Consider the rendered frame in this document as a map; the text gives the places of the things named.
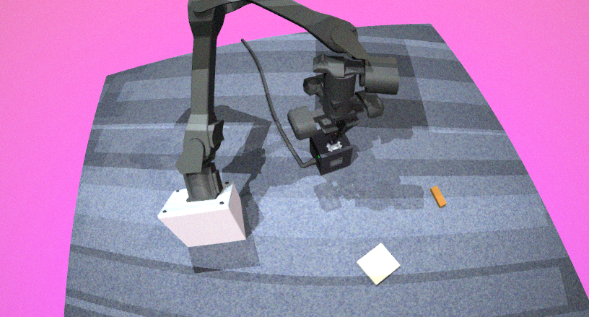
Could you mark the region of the orange rectangular block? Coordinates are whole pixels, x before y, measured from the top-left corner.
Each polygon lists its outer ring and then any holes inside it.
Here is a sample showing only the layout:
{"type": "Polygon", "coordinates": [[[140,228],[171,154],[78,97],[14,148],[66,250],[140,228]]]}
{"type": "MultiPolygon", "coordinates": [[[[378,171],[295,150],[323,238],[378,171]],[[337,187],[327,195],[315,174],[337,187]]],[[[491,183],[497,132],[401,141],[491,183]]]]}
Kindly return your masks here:
{"type": "Polygon", "coordinates": [[[437,202],[438,207],[443,207],[445,206],[447,203],[445,202],[438,186],[435,186],[433,188],[430,189],[432,195],[434,196],[435,201],[437,202]]]}

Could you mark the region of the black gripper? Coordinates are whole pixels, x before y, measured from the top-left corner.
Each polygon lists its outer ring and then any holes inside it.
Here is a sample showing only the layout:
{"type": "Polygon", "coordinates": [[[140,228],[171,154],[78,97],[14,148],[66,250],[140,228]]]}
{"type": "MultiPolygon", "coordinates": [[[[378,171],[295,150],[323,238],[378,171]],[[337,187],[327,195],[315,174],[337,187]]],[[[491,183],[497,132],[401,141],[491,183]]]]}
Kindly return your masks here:
{"type": "Polygon", "coordinates": [[[346,97],[334,97],[324,90],[323,83],[320,87],[323,90],[321,109],[309,111],[304,106],[289,110],[287,114],[296,139],[303,140],[316,135],[318,130],[315,122],[318,122],[323,133],[330,134],[335,140],[359,124],[357,113],[364,112],[364,108],[371,119],[383,114],[385,107],[376,93],[360,90],[346,97]]]}

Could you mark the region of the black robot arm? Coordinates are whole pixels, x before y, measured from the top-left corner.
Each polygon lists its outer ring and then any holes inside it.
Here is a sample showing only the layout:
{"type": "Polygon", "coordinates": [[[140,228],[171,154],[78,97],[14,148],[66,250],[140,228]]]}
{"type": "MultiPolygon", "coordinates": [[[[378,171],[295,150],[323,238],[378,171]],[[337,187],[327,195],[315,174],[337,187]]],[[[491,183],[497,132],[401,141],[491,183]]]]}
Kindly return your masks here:
{"type": "Polygon", "coordinates": [[[313,59],[313,72],[303,88],[316,94],[323,105],[324,90],[334,97],[353,93],[357,74],[366,93],[397,95],[400,77],[396,58],[369,56],[358,41],[356,27],[347,20],[323,14],[293,0],[188,0],[188,22],[193,33],[191,113],[185,129],[183,152],[175,166],[183,174],[186,202],[215,200],[223,186],[216,169],[216,151],[224,140],[224,120],[214,112],[214,80],[217,37],[226,14],[255,4],[307,30],[328,49],[341,56],[322,53],[313,59]]]}

